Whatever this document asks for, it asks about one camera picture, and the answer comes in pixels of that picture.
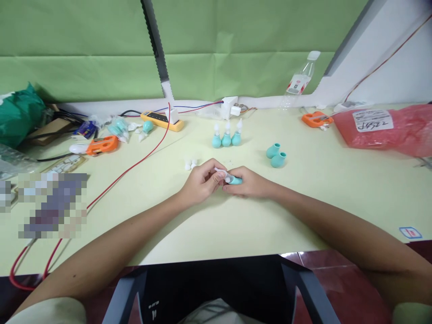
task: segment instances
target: label sticker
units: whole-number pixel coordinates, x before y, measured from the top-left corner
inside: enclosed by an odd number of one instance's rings
[[[309,76],[294,74],[288,85],[287,92],[293,95],[301,95],[310,80],[311,78]]]
[[[399,231],[409,239],[422,239],[423,236],[414,227],[399,227]]]
[[[392,129],[393,118],[387,110],[362,110],[352,114],[355,127],[360,133]]]

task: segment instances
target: pink plastic bag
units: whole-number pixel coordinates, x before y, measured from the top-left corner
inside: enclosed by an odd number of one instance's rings
[[[412,157],[432,156],[432,105],[401,110],[350,110],[333,116],[349,147],[395,149]]]

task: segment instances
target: pixelated blurred area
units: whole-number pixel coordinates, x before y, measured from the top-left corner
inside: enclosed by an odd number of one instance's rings
[[[10,181],[0,181],[0,213],[10,213],[10,204],[12,202],[11,194],[12,185]]]
[[[18,175],[18,203],[31,203],[18,237],[73,239],[86,223],[86,173],[23,173]]]

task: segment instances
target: blue sticker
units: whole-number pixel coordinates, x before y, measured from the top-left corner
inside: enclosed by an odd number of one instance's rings
[[[399,231],[409,239],[422,239],[423,236],[414,227],[399,227]]]

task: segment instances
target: chair backrest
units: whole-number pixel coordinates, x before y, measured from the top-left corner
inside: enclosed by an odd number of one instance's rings
[[[119,280],[103,324],[127,324],[138,295],[143,323],[178,323],[222,298],[263,323],[292,323],[296,288],[312,322],[340,323],[314,273],[279,255],[142,266]]]

